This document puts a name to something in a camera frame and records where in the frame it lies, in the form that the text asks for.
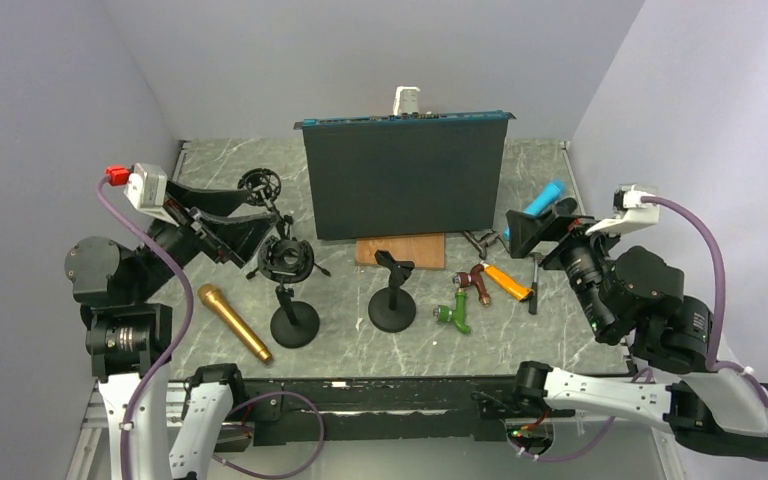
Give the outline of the black round base mic stand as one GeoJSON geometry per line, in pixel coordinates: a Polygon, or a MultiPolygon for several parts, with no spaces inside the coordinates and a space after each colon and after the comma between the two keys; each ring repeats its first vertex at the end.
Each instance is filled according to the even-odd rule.
{"type": "Polygon", "coordinates": [[[381,331],[404,331],[412,325],[417,313],[413,297],[402,289],[415,264],[413,261],[396,260],[387,250],[377,250],[375,260],[389,271],[389,277],[388,285],[377,291],[369,301],[369,319],[381,331]]]}

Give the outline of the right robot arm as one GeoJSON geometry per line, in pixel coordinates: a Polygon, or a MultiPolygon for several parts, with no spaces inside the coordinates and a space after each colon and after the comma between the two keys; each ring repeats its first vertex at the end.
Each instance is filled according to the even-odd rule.
{"type": "Polygon", "coordinates": [[[596,341],[629,339],[632,357],[676,376],[672,384],[622,383],[524,361],[510,409],[588,410],[646,424],[699,453],[768,461],[768,384],[707,365],[714,315],[685,294],[680,269],[640,246],[611,258],[619,236],[597,231],[571,199],[538,216],[512,210],[506,219],[513,257],[553,244],[541,267],[566,275],[596,341]]]}

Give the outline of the black condenser microphone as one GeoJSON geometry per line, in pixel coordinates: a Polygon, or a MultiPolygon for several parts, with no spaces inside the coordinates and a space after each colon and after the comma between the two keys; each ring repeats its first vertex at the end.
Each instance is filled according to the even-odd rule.
{"type": "Polygon", "coordinates": [[[565,197],[553,205],[553,212],[558,217],[569,217],[576,214],[578,202],[574,197],[565,197]]]}

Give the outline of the gold handheld microphone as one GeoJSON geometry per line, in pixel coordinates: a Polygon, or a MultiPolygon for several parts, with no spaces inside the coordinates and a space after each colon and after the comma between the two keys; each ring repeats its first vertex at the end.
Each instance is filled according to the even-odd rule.
{"type": "Polygon", "coordinates": [[[220,288],[204,284],[197,291],[201,303],[212,311],[263,364],[269,365],[273,355],[264,341],[229,303],[220,288]]]}

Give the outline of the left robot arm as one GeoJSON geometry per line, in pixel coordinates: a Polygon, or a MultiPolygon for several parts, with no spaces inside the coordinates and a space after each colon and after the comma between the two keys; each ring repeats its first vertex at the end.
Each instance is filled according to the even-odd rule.
{"type": "Polygon", "coordinates": [[[86,329],[91,373],[106,408],[111,475],[115,479],[203,479],[225,420],[239,417],[247,392],[239,369],[229,363],[196,370],[185,397],[176,436],[167,425],[167,393],[174,351],[186,335],[173,327],[173,310],[153,296],[167,282],[183,289],[183,321],[196,306],[185,267],[199,255],[244,266],[278,223],[274,213],[240,216],[252,201],[246,191],[197,190],[170,183],[149,191],[133,172],[106,174],[106,187],[122,188],[132,205],[148,214],[141,228],[120,210],[113,217],[139,239],[128,248],[92,236],[67,254],[64,271],[86,329]],[[151,196],[145,203],[144,197],[151,196]]]}

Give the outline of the black tripod shock mount stand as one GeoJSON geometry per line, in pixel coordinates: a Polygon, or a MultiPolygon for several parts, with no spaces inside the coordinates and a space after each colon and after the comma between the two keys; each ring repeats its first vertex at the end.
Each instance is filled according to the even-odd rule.
{"type": "Polygon", "coordinates": [[[258,273],[280,284],[300,283],[308,278],[314,268],[330,277],[331,272],[315,262],[309,242],[291,235],[294,223],[291,215],[283,215],[275,205],[282,184],[279,175],[267,168],[249,170],[241,176],[237,188],[252,196],[248,204],[265,207],[278,216],[275,226],[277,235],[269,236],[261,245],[257,266],[246,274],[253,279],[258,273]]]}

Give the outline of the blue handheld microphone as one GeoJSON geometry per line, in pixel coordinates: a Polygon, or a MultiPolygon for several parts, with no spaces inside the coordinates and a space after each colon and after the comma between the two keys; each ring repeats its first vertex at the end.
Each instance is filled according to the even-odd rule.
{"type": "Polygon", "coordinates": [[[552,180],[522,212],[509,210],[506,213],[508,226],[503,232],[503,238],[510,240],[531,237],[540,227],[540,216],[561,197],[564,190],[563,181],[552,180]]]}

